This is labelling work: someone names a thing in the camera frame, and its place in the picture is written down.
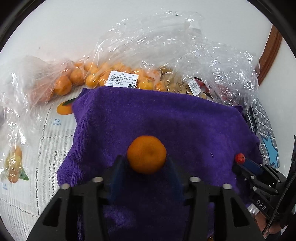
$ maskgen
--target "metal bolt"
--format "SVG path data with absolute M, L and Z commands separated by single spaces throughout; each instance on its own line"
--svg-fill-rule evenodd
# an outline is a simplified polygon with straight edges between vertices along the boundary
M 224 189 L 226 189 L 226 190 L 230 190 L 230 189 L 232 189 L 232 186 L 231 186 L 230 184 L 228 184 L 228 183 L 223 184 L 222 187 L 223 187 Z
M 68 184 L 68 183 L 64 183 L 64 184 L 61 185 L 61 189 L 63 189 L 63 190 L 66 190 L 69 187 L 70 187 L 70 184 Z
M 100 183 L 100 182 L 102 182 L 103 181 L 103 178 L 102 177 L 94 177 L 93 179 L 92 179 L 92 182 L 93 183 Z
M 199 177 L 190 177 L 189 181 L 192 183 L 199 183 L 201 179 Z

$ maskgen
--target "plaid fabric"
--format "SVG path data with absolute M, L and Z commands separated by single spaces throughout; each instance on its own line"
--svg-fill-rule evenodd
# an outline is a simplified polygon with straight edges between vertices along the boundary
M 270 120 L 259 99 L 256 99 L 245 113 L 246 121 L 259 140 L 259 150 L 264 164 L 279 168 L 279 153 Z

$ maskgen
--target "sticker label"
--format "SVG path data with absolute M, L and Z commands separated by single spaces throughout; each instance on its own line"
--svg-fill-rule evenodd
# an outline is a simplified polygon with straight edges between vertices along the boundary
M 192 91 L 192 94 L 194 96 L 197 96 L 201 92 L 200 86 L 198 85 L 198 83 L 195 81 L 194 78 L 192 80 L 190 80 L 188 85 L 189 85 L 189 87 Z
M 138 80 L 137 74 L 111 71 L 106 86 L 136 88 Z

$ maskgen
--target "clear plastic wrap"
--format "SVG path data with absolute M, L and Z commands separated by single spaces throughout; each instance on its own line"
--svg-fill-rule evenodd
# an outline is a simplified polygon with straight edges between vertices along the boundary
M 2 66 L 1 176 L 9 177 L 20 163 L 19 150 L 23 152 L 41 136 L 38 132 L 47 103 L 67 95 L 76 85 L 212 97 L 218 103 L 247 108 L 258 89 L 253 57 L 208 41 L 202 36 L 200 22 L 201 16 L 194 12 L 123 20 L 79 61 L 44 62 L 26 56 Z
M 198 77 L 215 102 L 248 108 L 258 90 L 254 57 L 208 41 L 199 29 L 200 20 L 191 12 L 123 20 L 80 62 L 86 85 L 110 85 L 108 77 L 115 70 L 137 74 L 136 88 L 192 95 L 190 84 Z M 194 95 L 206 99 L 204 92 L 198 93 Z
M 46 116 L 44 106 L 55 97 L 69 93 L 74 84 L 84 84 L 83 76 L 80 83 L 72 82 L 76 69 L 72 61 L 46 63 L 32 56 L 1 67 L 1 180 L 7 178 L 11 183 L 28 180 L 34 168 L 31 161 L 36 161 L 30 158 L 30 152 L 38 148 L 40 124 Z

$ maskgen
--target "black cable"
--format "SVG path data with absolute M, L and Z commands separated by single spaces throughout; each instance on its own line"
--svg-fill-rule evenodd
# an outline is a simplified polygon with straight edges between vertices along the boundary
M 270 218 L 268 224 L 266 225 L 265 229 L 262 231 L 262 234 L 263 234 L 263 235 L 265 234 L 265 232 L 267 231 L 267 229 L 269 229 L 269 227 L 270 227 L 272 221 L 274 220 L 274 217 L 275 217 L 275 215 L 276 215 L 276 212 L 277 212 L 277 210 L 278 210 L 278 208 L 279 208 L 279 206 L 280 206 L 282 200 L 284 199 L 284 196 L 285 196 L 286 192 L 288 191 L 289 187 L 291 186 L 291 184 L 292 184 L 292 182 L 294 181 L 295 178 L 296 178 L 296 172 L 293 174 L 291 180 L 289 181 L 289 183 L 288 183 L 288 185 L 286 186 L 286 188 L 285 188 L 283 194 L 281 195 L 281 198 L 279 199 L 279 202 L 278 202 L 278 204 L 276 205 L 276 208 L 274 209 L 274 212 L 273 212 L 273 214 L 272 214 L 272 216 L 271 216 L 271 218 Z

